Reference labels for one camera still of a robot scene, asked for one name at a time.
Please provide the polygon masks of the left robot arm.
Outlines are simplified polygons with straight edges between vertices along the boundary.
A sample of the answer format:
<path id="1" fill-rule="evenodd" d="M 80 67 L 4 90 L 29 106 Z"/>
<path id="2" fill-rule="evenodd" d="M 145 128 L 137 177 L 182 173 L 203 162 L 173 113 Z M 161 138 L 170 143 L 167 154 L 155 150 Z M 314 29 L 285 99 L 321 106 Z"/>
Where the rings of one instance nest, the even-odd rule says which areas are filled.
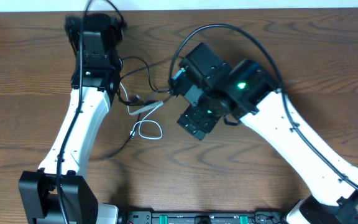
<path id="1" fill-rule="evenodd" d="M 99 203 L 86 182 L 100 125 L 119 88 L 116 47 L 124 24 L 93 13 L 68 16 L 65 31 L 76 55 L 70 105 L 58 136 L 35 172 L 24 171 L 19 192 L 28 223 L 117 223 L 119 209 Z"/>

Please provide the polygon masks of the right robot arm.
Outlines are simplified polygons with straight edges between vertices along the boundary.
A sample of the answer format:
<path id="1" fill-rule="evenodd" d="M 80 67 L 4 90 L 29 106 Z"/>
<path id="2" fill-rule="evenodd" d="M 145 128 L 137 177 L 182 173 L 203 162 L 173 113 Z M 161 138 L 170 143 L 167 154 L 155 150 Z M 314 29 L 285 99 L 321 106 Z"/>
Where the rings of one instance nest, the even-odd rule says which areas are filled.
<path id="1" fill-rule="evenodd" d="M 178 124 L 202 140 L 227 115 L 262 136 L 300 175 L 311 194 L 285 215 L 287 223 L 358 223 L 358 168 L 298 114 L 278 82 L 252 60 L 232 67 L 206 44 L 179 64 L 173 91 L 189 107 Z"/>

